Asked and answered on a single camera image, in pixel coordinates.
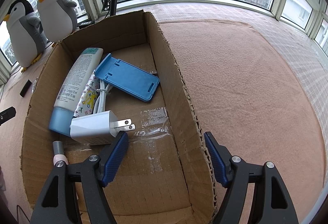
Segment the pink plaid mat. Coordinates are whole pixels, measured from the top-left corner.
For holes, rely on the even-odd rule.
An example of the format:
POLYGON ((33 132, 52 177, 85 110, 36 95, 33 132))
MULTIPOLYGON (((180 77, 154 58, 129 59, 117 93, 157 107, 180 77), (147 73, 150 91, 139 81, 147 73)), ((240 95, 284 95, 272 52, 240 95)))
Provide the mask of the pink plaid mat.
POLYGON ((304 33, 231 6, 168 3, 147 11, 177 59, 201 127, 221 144, 323 150, 327 68, 304 33))

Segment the white blue lotion tube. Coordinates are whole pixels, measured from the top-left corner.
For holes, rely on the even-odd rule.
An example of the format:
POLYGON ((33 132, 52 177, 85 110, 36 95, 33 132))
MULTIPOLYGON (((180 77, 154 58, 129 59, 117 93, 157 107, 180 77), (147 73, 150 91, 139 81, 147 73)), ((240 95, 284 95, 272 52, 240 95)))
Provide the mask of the white blue lotion tube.
POLYGON ((70 136, 70 125, 78 102, 102 54, 102 48, 87 48, 75 61, 56 97, 49 122, 50 130, 70 136))

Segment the large plush penguin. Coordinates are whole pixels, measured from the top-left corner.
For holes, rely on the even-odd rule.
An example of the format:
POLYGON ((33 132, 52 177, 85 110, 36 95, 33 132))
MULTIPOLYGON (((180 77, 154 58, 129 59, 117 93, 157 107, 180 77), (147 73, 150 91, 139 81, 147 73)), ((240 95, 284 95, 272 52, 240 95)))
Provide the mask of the large plush penguin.
POLYGON ((3 21, 6 22, 16 61, 21 72, 40 60, 46 45, 42 23, 27 0, 15 0, 3 21))

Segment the black inline remote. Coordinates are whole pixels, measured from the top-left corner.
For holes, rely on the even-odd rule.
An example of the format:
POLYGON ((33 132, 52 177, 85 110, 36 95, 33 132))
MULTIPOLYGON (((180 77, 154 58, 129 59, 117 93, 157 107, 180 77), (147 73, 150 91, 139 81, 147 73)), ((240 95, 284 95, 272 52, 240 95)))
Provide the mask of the black inline remote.
POLYGON ((78 23, 77 27, 79 29, 84 29, 84 28, 86 28, 86 27, 88 27, 88 26, 90 26, 92 24, 95 24, 95 21, 93 21, 93 20, 85 20, 85 21, 82 21, 82 22, 78 23))

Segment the white USB charger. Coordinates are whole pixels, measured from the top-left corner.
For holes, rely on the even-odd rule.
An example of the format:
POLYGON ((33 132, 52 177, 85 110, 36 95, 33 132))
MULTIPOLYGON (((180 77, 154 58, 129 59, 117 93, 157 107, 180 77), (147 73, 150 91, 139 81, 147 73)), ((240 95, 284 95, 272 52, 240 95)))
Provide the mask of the white USB charger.
POLYGON ((85 145, 111 144, 119 132, 135 130, 131 119, 119 120, 113 111, 73 118, 70 137, 85 145))

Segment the blue sanitizer bottle keychain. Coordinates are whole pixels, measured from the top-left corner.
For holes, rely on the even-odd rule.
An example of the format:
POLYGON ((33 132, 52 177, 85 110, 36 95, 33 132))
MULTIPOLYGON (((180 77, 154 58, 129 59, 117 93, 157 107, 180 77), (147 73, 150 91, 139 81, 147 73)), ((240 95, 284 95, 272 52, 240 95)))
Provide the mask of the blue sanitizer bottle keychain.
POLYGON ((34 82, 32 83, 32 90, 31 90, 31 93, 34 93, 34 91, 36 90, 37 82, 38 82, 38 78, 36 78, 36 79, 34 80, 34 82))

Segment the small plush penguin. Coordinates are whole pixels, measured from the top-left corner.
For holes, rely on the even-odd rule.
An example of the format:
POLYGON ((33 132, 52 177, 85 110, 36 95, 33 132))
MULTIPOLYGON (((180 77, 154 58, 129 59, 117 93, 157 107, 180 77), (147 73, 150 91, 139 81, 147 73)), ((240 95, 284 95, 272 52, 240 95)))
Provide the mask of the small plush penguin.
POLYGON ((71 0, 37 1, 37 10, 49 41, 61 41, 77 29, 76 6, 77 3, 71 0))

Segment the brown cardboard box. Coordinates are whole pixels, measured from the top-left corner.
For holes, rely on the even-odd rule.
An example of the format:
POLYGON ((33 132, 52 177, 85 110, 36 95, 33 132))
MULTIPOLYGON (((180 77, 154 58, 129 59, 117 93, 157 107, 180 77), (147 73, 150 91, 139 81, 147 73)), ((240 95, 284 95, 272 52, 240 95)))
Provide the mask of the brown cardboard box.
POLYGON ((209 223, 217 210, 211 161, 190 95, 182 58, 197 53, 199 20, 156 21, 149 12, 110 17, 66 37, 52 49, 30 100, 24 123, 21 169, 27 200, 37 201, 52 169, 49 121, 62 84, 79 55, 103 49, 145 71, 159 87, 143 102, 113 89, 107 109, 131 119, 127 153, 105 188, 118 223, 209 223))

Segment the blue phone stand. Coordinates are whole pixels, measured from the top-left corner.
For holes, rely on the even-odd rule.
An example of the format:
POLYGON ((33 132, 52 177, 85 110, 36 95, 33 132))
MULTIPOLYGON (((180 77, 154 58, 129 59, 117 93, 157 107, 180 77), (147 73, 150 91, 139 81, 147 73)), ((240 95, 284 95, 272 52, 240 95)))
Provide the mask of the blue phone stand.
POLYGON ((159 85, 157 76, 124 60, 116 59, 111 53, 95 69, 95 76, 144 102, 151 101, 159 85))

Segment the black lipstick tube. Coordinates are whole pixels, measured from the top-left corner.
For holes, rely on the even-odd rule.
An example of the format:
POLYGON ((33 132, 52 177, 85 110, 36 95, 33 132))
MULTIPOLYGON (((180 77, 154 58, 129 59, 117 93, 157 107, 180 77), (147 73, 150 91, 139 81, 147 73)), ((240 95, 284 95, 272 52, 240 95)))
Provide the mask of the black lipstick tube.
POLYGON ((25 97, 25 95, 26 95, 28 89, 31 87, 31 85, 32 85, 32 82, 28 79, 28 80, 26 81, 26 83, 24 84, 23 88, 21 89, 19 95, 20 95, 21 97, 25 97))

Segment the pink blanket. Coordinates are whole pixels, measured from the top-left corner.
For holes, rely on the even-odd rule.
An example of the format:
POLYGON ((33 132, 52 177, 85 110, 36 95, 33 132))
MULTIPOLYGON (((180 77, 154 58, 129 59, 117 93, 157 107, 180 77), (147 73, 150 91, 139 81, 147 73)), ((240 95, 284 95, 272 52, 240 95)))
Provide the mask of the pink blanket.
POLYGON ((1 168, 11 211, 30 213, 52 168, 48 130, 71 66, 88 47, 102 48, 146 71, 160 85, 145 103, 113 90, 107 109, 136 131, 113 183, 105 189, 119 223, 209 223, 225 190, 214 180, 203 134, 245 161, 272 161, 299 220, 323 187, 321 128, 296 75, 251 25, 229 20, 158 24, 137 12, 103 20, 66 37, 4 91, 1 168))

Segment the small pink white bottle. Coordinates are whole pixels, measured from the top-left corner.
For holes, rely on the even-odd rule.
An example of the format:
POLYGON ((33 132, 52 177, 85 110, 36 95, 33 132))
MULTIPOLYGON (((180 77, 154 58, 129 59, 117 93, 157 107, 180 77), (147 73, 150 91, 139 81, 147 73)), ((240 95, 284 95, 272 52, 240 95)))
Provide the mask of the small pink white bottle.
POLYGON ((68 165, 69 163, 67 157, 65 156, 63 142, 53 141, 52 145, 53 145, 53 153, 54 153, 53 165, 55 166, 57 162, 64 162, 65 164, 68 165))

